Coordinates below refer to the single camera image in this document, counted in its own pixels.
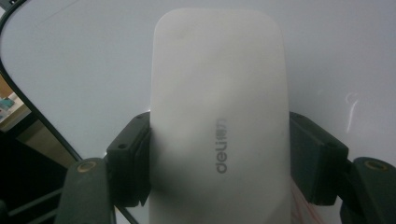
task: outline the black plastic bracket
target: black plastic bracket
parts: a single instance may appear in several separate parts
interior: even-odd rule
[[[107,149],[111,197],[115,205],[145,204],[149,183],[149,112],[133,118]]]
[[[312,120],[290,113],[291,176],[309,203],[343,200],[344,224],[396,223],[396,169],[372,158],[347,159],[348,148]]]
[[[2,7],[3,10],[8,10],[17,2],[18,0],[0,0],[0,7]]]
[[[67,171],[55,224],[116,223],[103,159],[87,159]]]

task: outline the white backdrop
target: white backdrop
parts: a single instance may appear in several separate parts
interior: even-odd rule
[[[149,110],[154,27],[180,7],[271,16],[284,35],[290,110],[349,146],[351,160],[396,164],[394,0],[34,0],[9,20],[0,54],[76,151],[103,157],[128,121]],[[339,202],[317,210],[340,223]]]

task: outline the deli logo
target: deli logo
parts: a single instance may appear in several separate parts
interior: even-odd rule
[[[227,120],[218,119],[216,122],[216,170],[219,174],[227,172]]]

